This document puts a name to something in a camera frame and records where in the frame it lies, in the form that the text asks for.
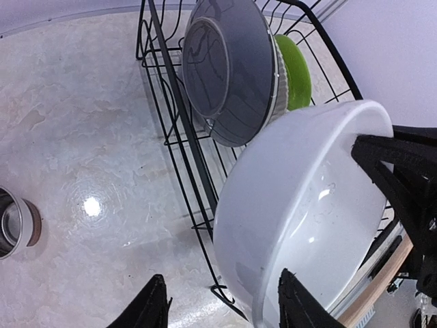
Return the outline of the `grey plate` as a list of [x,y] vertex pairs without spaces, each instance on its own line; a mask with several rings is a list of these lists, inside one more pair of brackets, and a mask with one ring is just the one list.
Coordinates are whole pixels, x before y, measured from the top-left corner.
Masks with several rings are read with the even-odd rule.
[[267,124],[279,90],[277,49],[254,1],[198,1],[182,47],[182,80],[216,142],[239,147]]

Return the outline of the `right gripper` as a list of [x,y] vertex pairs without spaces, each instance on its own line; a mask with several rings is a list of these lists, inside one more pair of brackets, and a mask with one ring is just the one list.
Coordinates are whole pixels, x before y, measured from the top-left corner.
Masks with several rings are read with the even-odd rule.
[[417,289],[436,297],[436,128],[394,126],[359,135],[351,156],[384,194],[422,256]]

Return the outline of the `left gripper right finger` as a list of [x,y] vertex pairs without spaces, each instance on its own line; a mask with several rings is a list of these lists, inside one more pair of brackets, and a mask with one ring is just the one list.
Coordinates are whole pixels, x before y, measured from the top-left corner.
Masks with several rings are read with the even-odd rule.
[[300,283],[298,278],[283,269],[279,278],[280,328],[344,328]]

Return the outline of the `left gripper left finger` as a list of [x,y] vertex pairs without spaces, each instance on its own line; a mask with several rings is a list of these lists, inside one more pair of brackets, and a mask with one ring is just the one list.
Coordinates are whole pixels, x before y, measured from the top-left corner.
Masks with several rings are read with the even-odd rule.
[[161,274],[155,274],[109,328],[165,328],[169,322],[172,298],[167,300],[167,285]]

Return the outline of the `white cup with wood band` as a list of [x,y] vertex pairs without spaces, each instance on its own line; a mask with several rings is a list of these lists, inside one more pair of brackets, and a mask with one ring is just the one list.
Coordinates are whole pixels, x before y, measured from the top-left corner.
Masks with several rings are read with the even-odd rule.
[[37,207],[1,186],[1,259],[33,247],[41,233],[42,218]]

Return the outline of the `white plate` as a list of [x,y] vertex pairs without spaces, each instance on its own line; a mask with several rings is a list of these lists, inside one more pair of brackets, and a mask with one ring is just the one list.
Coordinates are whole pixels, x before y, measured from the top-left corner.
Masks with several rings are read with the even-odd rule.
[[274,122],[282,115],[288,111],[288,101],[289,101],[289,87],[288,87],[288,77],[287,68],[283,60],[281,50],[279,48],[278,42],[275,37],[272,37],[274,44],[274,52],[276,55],[275,64],[275,80],[274,80],[274,90],[272,94],[272,103],[268,111],[266,121],[264,122],[263,128],[269,123]]

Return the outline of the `white bowl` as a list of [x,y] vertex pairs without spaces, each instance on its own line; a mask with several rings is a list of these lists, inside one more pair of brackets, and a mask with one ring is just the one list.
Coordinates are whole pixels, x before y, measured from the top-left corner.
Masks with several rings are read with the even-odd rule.
[[214,254],[253,326],[278,326],[284,269],[328,309],[363,262],[386,198],[352,158],[359,135],[393,136],[381,104],[297,109],[264,128],[228,175],[214,216]]

